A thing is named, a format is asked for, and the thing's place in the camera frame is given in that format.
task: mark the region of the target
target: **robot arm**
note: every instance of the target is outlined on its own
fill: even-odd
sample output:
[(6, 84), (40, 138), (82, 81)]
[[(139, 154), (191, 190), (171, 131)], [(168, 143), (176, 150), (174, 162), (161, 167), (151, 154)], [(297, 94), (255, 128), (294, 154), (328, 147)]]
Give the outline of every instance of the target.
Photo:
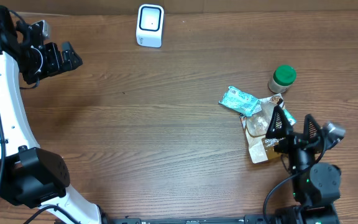
[[(17, 42), (16, 31), (7, 8), (0, 6), (0, 115), (5, 135), (5, 168), (0, 197), (13, 205), (30, 208), (56, 205), (77, 223), (102, 223), (97, 205), (85, 200), (70, 185), (64, 160), (40, 148), (28, 124), (19, 88), (19, 72), (28, 84), (74, 70), (82, 64), (80, 57), (67, 42), (63, 55), (54, 43), (44, 45), (50, 29), (45, 21), (32, 25), (17, 23), (23, 43)], [(50, 208), (65, 223), (74, 223)]]

